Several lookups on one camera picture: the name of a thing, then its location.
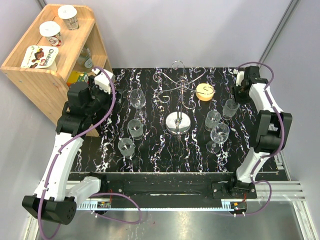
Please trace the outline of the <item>ribbed glass goblet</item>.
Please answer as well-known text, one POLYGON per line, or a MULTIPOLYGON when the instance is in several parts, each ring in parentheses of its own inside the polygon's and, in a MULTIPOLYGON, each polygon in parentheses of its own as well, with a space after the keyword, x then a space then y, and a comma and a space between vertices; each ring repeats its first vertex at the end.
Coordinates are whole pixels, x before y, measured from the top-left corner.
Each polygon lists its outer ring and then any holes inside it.
POLYGON ((236 114, 239 107, 240 104, 235 102, 233 98, 228 99, 222 109, 222 118, 224 120, 230 120, 236 114))

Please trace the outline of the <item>chrome wine glass rack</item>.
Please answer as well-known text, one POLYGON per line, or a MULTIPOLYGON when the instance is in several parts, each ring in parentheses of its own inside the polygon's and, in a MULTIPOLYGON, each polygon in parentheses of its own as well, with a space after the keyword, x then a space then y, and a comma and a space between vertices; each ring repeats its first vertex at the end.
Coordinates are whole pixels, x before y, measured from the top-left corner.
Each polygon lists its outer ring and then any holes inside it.
POLYGON ((183 112, 183 108, 188 110, 193 110, 196 108, 196 103, 191 100, 189 102, 189 105, 185 105, 184 103, 184 93, 187 91, 191 91, 193 93, 196 93, 196 89, 193 89, 192 84, 199 80, 204 74, 202 73, 200 76, 196 77, 194 80, 188 80, 187 74, 186 74, 186 68, 185 64, 180 61, 176 60, 172 63, 171 67, 174 70, 177 70, 179 66, 182 66, 182 75, 178 78, 177 81, 171 79, 167 74, 159 71, 153 74, 152 79, 156 83, 162 82, 162 77, 165 77, 166 79, 170 80, 172 83, 174 83, 174 87, 168 90, 160 90, 159 93, 157 93, 156 97, 161 103, 168 103, 171 100, 171 97, 168 95, 165 95, 164 93, 172 92, 172 91, 178 91, 180 93, 178 97, 178 104, 176 107, 176 111, 171 112, 166 118, 165 118, 165 127, 167 131, 174 136, 181 136, 186 134, 190 128, 191 128, 191 118, 183 112))

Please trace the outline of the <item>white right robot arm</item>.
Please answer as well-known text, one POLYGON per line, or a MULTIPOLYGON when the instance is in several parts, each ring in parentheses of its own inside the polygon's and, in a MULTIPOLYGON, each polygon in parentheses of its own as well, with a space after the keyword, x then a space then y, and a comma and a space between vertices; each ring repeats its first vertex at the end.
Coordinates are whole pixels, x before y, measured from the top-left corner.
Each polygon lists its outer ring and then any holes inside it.
POLYGON ((293 116, 284 112, 271 93, 271 81, 260 76, 260 63, 248 62, 235 68, 236 82, 232 88, 234 103, 253 102, 258 112, 249 137, 249 152, 228 182, 227 192, 239 198, 249 192, 265 162, 286 145, 293 116))

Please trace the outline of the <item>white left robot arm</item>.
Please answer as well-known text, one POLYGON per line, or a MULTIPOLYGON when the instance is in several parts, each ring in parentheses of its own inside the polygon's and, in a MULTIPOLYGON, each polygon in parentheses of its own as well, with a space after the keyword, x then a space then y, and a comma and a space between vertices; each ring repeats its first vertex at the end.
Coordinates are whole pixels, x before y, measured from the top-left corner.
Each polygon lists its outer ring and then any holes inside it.
POLYGON ((92 195, 102 198, 109 191, 106 177, 93 172, 67 189, 71 167, 87 133, 103 123, 116 105, 115 75, 97 66, 92 72, 89 81, 70 85, 44 175, 34 193, 22 200, 22 207, 36 219, 68 225, 86 199, 92 195))

